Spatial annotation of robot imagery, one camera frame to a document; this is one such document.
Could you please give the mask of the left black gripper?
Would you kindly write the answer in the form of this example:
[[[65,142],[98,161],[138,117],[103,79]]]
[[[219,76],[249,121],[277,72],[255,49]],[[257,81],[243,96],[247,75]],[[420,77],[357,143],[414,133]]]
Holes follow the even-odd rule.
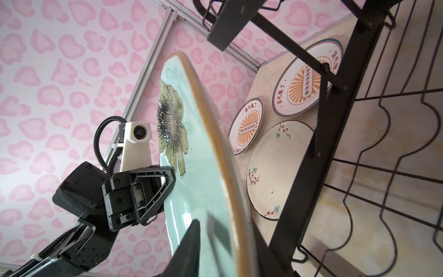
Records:
[[[112,232],[147,223],[164,210],[174,188],[171,166],[144,167],[114,174],[102,185],[106,217]]]

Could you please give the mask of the cream plum blossom plate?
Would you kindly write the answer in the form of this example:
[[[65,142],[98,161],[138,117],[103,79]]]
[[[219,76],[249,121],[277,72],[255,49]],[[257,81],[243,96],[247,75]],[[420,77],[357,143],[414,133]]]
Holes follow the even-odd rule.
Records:
[[[277,221],[313,136],[300,121],[277,123],[255,147],[246,170],[248,198],[262,218]]]

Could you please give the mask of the large orange sunburst plate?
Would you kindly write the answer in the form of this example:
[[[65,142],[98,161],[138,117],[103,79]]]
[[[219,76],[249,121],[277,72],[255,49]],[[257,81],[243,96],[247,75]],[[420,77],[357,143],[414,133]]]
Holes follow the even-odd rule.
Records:
[[[228,133],[234,155],[243,153],[251,145],[260,129],[263,114],[263,103],[258,98],[250,99],[237,113]]]

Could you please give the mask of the small orange sunburst plate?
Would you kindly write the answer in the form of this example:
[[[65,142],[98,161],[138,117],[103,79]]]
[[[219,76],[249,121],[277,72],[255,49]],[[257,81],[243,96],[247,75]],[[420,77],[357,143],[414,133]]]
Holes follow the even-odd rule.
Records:
[[[320,63],[327,63],[332,73],[339,70],[343,45],[336,39],[324,39],[306,48]],[[273,92],[272,107],[277,115],[290,117],[301,114],[319,101],[321,75],[294,58],[283,72]]]

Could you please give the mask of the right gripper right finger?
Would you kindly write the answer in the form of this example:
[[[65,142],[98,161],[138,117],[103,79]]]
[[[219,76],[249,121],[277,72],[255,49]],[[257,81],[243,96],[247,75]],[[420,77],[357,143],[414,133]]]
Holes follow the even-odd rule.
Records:
[[[276,261],[273,253],[265,243],[258,227],[252,222],[254,239],[258,257],[258,273],[260,277],[285,277],[285,273]]]

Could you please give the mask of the mint green flower plate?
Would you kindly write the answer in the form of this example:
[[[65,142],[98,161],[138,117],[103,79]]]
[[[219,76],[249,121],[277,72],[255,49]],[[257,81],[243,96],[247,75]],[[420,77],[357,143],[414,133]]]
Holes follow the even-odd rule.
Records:
[[[160,165],[173,167],[176,176],[164,202],[173,256],[197,219],[198,277],[256,277],[253,226],[235,159],[216,107],[181,51],[168,57],[160,74],[158,137]]]

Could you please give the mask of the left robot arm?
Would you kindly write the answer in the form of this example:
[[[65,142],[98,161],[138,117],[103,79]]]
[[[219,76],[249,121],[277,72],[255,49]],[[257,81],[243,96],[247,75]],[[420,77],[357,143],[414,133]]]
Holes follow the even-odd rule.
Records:
[[[1,170],[1,264],[24,265],[77,223],[77,217],[52,202],[67,174],[46,169],[33,173],[28,167],[7,160]],[[120,231],[109,257],[91,272],[153,277],[165,270],[170,259],[165,217],[160,214],[149,226]]]

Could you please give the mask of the aluminium frame diagonal strut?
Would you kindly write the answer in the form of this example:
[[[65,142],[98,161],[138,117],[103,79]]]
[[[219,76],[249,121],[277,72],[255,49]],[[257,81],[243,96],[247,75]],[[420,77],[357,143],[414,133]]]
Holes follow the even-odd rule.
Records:
[[[142,67],[140,76],[128,100],[125,110],[122,113],[123,118],[129,122],[133,121],[133,117],[136,113],[137,106],[141,100],[146,84],[151,78],[156,63],[159,61],[159,56],[177,18],[177,12],[169,6],[165,7],[165,11],[165,18],[160,26],[159,32],[152,45],[151,51],[148,54],[145,64]]]

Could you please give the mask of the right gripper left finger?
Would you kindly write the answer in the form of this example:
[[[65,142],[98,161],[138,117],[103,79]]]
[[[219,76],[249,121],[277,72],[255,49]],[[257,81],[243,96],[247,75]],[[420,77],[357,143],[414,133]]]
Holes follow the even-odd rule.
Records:
[[[162,277],[198,277],[201,249],[200,221],[194,219]]]

